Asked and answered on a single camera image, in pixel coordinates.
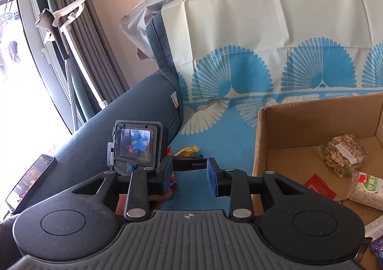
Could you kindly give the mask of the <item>person's left hand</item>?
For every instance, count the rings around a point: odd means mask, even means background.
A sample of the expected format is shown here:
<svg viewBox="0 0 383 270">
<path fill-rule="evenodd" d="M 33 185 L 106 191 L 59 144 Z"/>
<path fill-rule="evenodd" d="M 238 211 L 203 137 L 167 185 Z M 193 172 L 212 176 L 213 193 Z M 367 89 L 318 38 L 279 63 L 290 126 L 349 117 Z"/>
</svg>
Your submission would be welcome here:
<svg viewBox="0 0 383 270">
<path fill-rule="evenodd" d="M 162 203 L 171 198 L 173 194 L 172 189 L 168 189 L 168 191 L 163 195 L 150 195 L 149 196 L 149 204 L 151 211 L 159 209 Z M 116 215 L 124 215 L 125 203 L 127 200 L 127 194 L 120 194 L 119 201 L 116 207 L 115 214 Z"/>
</svg>

